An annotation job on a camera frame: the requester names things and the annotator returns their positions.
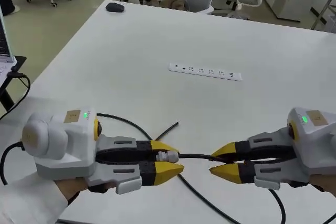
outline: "white tabletop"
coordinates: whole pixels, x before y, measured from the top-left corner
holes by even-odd
[[[181,153],[211,154],[228,142],[286,125],[294,106],[336,112],[336,35],[285,26],[105,1],[34,82],[28,98],[0,124],[2,148],[20,139],[34,111],[92,105],[122,116]],[[168,71],[170,62],[241,72],[242,82]],[[100,119],[104,134],[144,140],[132,127]],[[215,163],[182,160],[183,175],[206,198],[242,223],[279,223],[271,194],[210,174]],[[8,157],[8,181],[35,170],[20,150]],[[322,223],[336,199],[311,186],[279,191],[287,223]],[[81,193],[62,215],[96,224],[226,223],[177,178],[116,195]]]

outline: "power cord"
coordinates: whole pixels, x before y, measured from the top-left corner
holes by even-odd
[[[16,103],[14,104],[13,107],[10,108],[10,110],[8,110],[5,114],[3,114],[1,117],[0,117],[0,121],[6,116],[8,115],[9,113],[11,113],[16,107],[19,106],[19,104],[27,97],[29,91],[30,91],[30,86],[31,86],[31,82],[30,82],[30,79],[24,74],[24,73],[18,73],[18,72],[9,72],[7,74],[7,77],[9,78],[13,78],[13,79],[19,79],[21,80],[21,78],[23,79],[26,79],[27,82],[28,82],[28,85],[27,85],[27,90],[26,90],[26,93],[23,95],[23,97]]]
[[[23,84],[26,88],[28,88],[28,85],[27,85],[21,78],[19,78],[19,81],[22,82],[22,84]]]
[[[6,157],[8,155],[8,153],[16,148],[16,147],[20,147],[22,151],[24,151],[24,147],[23,147],[23,143],[20,141],[20,142],[17,142],[17,143],[14,143],[14,144],[11,144],[9,147],[6,148],[6,150],[3,152],[2,156],[1,156],[1,159],[0,159],[0,179],[2,181],[2,184],[7,185],[7,180],[5,178],[5,174],[4,174],[4,166],[5,166],[5,160],[6,160]]]

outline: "person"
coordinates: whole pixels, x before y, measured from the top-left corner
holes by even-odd
[[[310,183],[336,197],[336,175],[313,175]],[[106,189],[114,184],[105,185]],[[74,196],[86,190],[83,178],[49,181],[31,174],[0,187],[1,224],[54,224]]]
[[[0,0],[0,6],[4,16],[16,13],[20,10],[17,5],[13,4],[12,0]]]

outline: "black cable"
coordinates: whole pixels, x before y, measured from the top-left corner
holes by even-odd
[[[0,117],[0,121],[6,116],[8,115],[9,113],[11,113],[16,107],[19,106],[19,104],[27,97],[29,91],[30,91],[30,86],[31,86],[31,83],[30,83],[30,79],[25,75],[25,74],[22,74],[22,73],[17,73],[17,72],[10,72],[7,74],[7,76],[11,77],[11,78],[16,78],[16,79],[20,79],[20,78],[24,78],[27,80],[28,82],[28,88],[26,90],[26,93],[23,95],[23,97],[16,103],[14,104],[13,107],[10,108],[10,110],[8,110],[5,114],[3,114],[1,117]]]
[[[152,140],[152,138],[147,134],[146,131],[144,131],[140,126],[136,125],[135,123],[124,119],[124,118],[120,118],[118,116],[114,116],[114,115],[108,115],[108,114],[102,114],[102,113],[97,113],[97,116],[102,116],[102,117],[107,117],[107,118],[113,118],[113,119],[117,119],[120,120],[122,122],[128,123],[134,127],[136,127],[138,130],[140,130],[148,140]],[[163,136],[165,136],[169,131],[171,131],[173,128],[175,128],[176,126],[178,126],[179,123],[175,123],[173,124],[171,127],[169,127],[166,131],[164,131],[159,137],[156,138],[156,140],[161,139]],[[182,155],[182,158],[205,158],[205,159],[212,159],[214,157],[209,156],[209,155],[204,155],[204,154],[180,154]],[[219,208],[217,208],[214,204],[212,204],[209,200],[207,200],[202,194],[200,194],[181,174],[178,174],[178,178],[182,181],[182,183],[197,197],[199,198],[203,203],[205,203],[207,206],[209,206],[212,210],[214,210],[216,213],[218,213],[220,216],[222,216],[224,219],[232,222],[233,224],[241,224],[239,221],[235,220],[234,218],[232,218],[231,216],[229,216],[228,214],[224,213],[223,211],[221,211]],[[286,212],[285,212],[285,208],[283,207],[283,204],[280,200],[280,198],[278,197],[278,195],[273,191],[272,195],[275,197],[277,203],[280,206],[280,210],[281,210],[281,215],[282,215],[282,219],[281,219],[281,224],[285,224],[286,222]]]
[[[225,163],[224,159],[220,158],[220,157],[213,157],[211,155],[205,155],[205,154],[179,154],[178,155],[179,158],[201,158],[201,159],[207,159],[209,161],[218,161],[218,162],[222,162]]]
[[[203,203],[205,203],[207,206],[209,206],[212,210],[214,210],[216,213],[218,213],[220,216],[222,216],[224,219],[234,223],[234,224],[241,224],[239,221],[235,220],[231,216],[227,215],[223,211],[221,211],[218,207],[216,207],[214,204],[212,204],[209,200],[207,200],[202,194],[200,194],[190,183],[181,175],[178,174],[178,178],[182,181],[182,183],[197,197],[199,198]]]
[[[21,78],[19,78],[19,81],[22,82],[22,84],[23,84],[26,88],[28,88],[28,85],[25,84],[25,82],[24,82]]]
[[[268,189],[270,191],[270,193],[273,195],[273,197],[275,198],[275,200],[277,201],[280,210],[281,210],[281,223],[280,224],[285,224],[286,223],[286,211],[285,211],[285,207],[283,206],[283,203],[281,201],[281,199],[279,198],[279,196],[277,195],[277,193],[274,190]]]
[[[167,130],[165,130],[160,136],[158,136],[155,141],[160,140],[161,138],[163,138],[169,131],[171,131],[172,129],[174,129],[176,126],[178,126],[178,122],[174,123],[172,126],[170,126]]]
[[[23,149],[23,144],[22,142],[17,142],[14,144],[11,144],[9,147],[6,148],[6,150],[3,152],[1,159],[0,159],[0,179],[2,181],[2,183],[5,185],[7,185],[7,180],[5,178],[5,173],[4,173],[4,166],[5,166],[5,160],[7,157],[7,154],[14,148],[16,147],[20,147],[21,149]]]
[[[331,216],[328,220],[326,220],[324,223],[322,223],[322,224],[329,224],[329,223],[332,222],[335,218],[336,218],[336,213],[335,213],[333,216]]]
[[[152,138],[147,134],[146,131],[144,131],[140,126],[136,125],[135,123],[133,123],[133,122],[127,120],[127,119],[120,118],[120,117],[115,116],[115,115],[109,115],[109,114],[103,114],[103,113],[97,113],[97,116],[101,116],[101,117],[103,117],[103,118],[112,118],[112,119],[116,119],[116,120],[119,120],[119,121],[121,121],[121,122],[130,124],[130,125],[132,125],[133,127],[137,128],[139,131],[141,131],[141,133],[144,134],[145,137],[146,137],[148,140],[152,140]]]

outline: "power strip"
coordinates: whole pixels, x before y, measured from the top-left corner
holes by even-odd
[[[198,76],[209,76],[233,81],[242,81],[240,73],[233,73],[229,71],[225,71],[222,69],[214,69],[214,68],[198,68],[190,65],[183,65],[177,63],[170,63],[169,70],[173,72],[179,73],[189,73],[196,74]]]

